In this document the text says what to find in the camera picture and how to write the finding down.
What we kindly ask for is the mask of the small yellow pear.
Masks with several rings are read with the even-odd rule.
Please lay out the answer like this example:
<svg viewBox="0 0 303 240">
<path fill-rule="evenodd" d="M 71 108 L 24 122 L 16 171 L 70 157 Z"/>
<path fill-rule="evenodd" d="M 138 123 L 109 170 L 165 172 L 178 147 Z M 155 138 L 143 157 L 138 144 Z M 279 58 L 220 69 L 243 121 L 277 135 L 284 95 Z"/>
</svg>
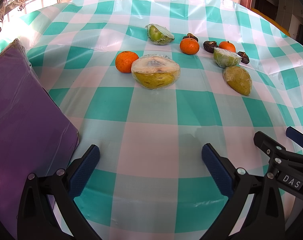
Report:
<svg viewBox="0 0 303 240">
<path fill-rule="evenodd" d="M 249 96 L 252 89 L 252 79 L 246 69 L 240 66 L 230 66 L 224 69 L 223 78 L 227 85 L 237 93 Z"/>
</svg>

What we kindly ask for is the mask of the dark mushroom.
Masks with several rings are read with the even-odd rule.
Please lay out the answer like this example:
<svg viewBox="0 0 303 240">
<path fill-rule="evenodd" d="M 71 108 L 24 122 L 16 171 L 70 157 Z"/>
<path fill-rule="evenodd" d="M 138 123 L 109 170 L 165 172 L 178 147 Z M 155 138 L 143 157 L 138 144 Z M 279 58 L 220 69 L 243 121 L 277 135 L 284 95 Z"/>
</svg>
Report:
<svg viewBox="0 0 303 240">
<path fill-rule="evenodd" d="M 205 51 L 209 52 L 209 53 L 214 53 L 214 49 L 218 48 L 218 44 L 216 41 L 205 41 L 203 43 L 203 48 Z"/>
<path fill-rule="evenodd" d="M 249 64 L 250 63 L 250 59 L 249 59 L 248 55 L 245 52 L 239 51 L 239 52 L 237 52 L 237 54 L 241 57 L 241 62 L 243 64 Z"/>
<path fill-rule="evenodd" d="M 188 33 L 182 39 L 186 39 L 186 38 L 192 38 L 192 39 L 196 40 L 197 42 L 199 41 L 198 38 L 196 36 L 194 36 L 192 33 Z"/>
</svg>

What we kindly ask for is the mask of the green fruit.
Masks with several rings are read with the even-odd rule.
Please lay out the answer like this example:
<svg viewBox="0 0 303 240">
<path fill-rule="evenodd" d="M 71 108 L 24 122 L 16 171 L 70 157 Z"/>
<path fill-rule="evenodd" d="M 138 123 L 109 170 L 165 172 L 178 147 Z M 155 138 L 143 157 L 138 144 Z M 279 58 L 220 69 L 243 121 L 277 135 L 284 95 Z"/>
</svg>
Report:
<svg viewBox="0 0 303 240">
<path fill-rule="evenodd" d="M 237 53 L 222 48 L 214 48 L 213 59 L 220 68 L 236 66 L 241 62 Z"/>
<path fill-rule="evenodd" d="M 148 24 L 146 29 L 147 37 L 153 44 L 164 46 L 175 40 L 174 35 L 167 28 L 158 24 Z"/>
</svg>

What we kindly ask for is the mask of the orange mandarin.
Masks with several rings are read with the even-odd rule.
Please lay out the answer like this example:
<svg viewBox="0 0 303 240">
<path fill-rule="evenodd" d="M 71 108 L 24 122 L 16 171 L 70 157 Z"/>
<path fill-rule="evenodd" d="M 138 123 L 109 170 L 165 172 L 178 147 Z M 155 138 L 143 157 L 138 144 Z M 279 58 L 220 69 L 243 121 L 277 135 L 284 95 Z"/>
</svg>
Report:
<svg viewBox="0 0 303 240">
<path fill-rule="evenodd" d="M 116 56 L 115 67 L 121 73 L 131 73 L 132 64 L 139 56 L 132 51 L 123 51 Z"/>
<path fill-rule="evenodd" d="M 236 52 L 236 48 L 234 46 L 233 43 L 229 42 L 229 41 L 222 41 L 219 43 L 219 48 L 221 49 L 225 49 L 225 50 L 228 50 L 228 51 L 231 51 L 231 52 Z"/>
<path fill-rule="evenodd" d="M 180 50 L 187 55 L 194 55 L 200 49 L 198 41 L 194 38 L 184 38 L 180 42 Z"/>
</svg>

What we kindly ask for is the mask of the large cut pear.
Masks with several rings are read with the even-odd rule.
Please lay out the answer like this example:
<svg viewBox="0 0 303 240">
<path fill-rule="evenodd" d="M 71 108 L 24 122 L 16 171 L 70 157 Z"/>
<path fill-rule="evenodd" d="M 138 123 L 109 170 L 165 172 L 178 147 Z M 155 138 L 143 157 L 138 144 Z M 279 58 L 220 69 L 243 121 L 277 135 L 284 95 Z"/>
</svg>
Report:
<svg viewBox="0 0 303 240">
<path fill-rule="evenodd" d="M 136 82 L 150 90 L 169 87 L 180 77 L 179 64 L 164 55 L 142 56 L 131 71 Z"/>
</svg>

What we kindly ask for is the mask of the purple cardboard box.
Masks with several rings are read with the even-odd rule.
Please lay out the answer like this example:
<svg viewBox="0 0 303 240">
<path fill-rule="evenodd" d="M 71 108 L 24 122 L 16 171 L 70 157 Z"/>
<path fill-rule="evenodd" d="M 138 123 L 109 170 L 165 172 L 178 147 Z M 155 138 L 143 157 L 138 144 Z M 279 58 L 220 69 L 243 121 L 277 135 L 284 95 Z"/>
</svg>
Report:
<svg viewBox="0 0 303 240">
<path fill-rule="evenodd" d="M 0 53 L 0 221 L 17 236 L 26 178 L 67 167 L 77 128 L 42 87 L 19 40 Z"/>
</svg>

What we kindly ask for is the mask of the yellow chair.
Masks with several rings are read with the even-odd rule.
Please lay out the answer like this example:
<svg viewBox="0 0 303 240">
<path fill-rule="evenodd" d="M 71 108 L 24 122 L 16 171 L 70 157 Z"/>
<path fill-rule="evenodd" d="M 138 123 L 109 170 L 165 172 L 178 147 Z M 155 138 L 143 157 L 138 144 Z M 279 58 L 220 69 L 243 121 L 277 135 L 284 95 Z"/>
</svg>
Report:
<svg viewBox="0 0 303 240">
<path fill-rule="evenodd" d="M 270 22 L 272 25 L 274 25 L 276 28 L 278 28 L 281 32 L 283 32 L 286 36 L 290 36 L 290 33 L 285 28 L 283 28 L 281 25 L 279 25 L 276 21 L 274 21 L 273 19 L 271 19 L 268 16 L 264 15 L 263 13 L 261 13 L 260 11 L 258 11 L 257 9 L 251 8 L 250 10 L 252 12 L 255 12 L 256 14 L 260 15 L 262 18 L 264 18 L 268 22 Z"/>
</svg>

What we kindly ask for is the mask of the teal checkered plastic tablecloth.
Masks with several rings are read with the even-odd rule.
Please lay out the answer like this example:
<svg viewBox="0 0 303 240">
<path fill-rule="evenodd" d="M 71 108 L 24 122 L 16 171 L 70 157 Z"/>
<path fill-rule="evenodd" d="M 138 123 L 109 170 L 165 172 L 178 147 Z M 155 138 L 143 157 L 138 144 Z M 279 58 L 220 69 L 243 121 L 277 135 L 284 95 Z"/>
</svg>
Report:
<svg viewBox="0 0 303 240">
<path fill-rule="evenodd" d="M 175 37 L 153 44 L 146 25 Z M 184 54 L 188 33 L 199 51 Z M 72 0 L 2 28 L 0 52 L 15 38 L 62 112 L 77 127 L 75 157 L 95 144 L 101 159 L 76 203 L 103 239 L 199 239 L 226 203 L 201 160 L 210 143 L 236 167 L 263 175 L 268 157 L 253 143 L 262 131 L 287 150 L 303 133 L 303 46 L 231 0 Z M 249 96 L 223 78 L 205 41 L 234 44 L 249 64 Z M 164 55 L 180 66 L 171 86 L 141 86 L 116 56 Z"/>
</svg>

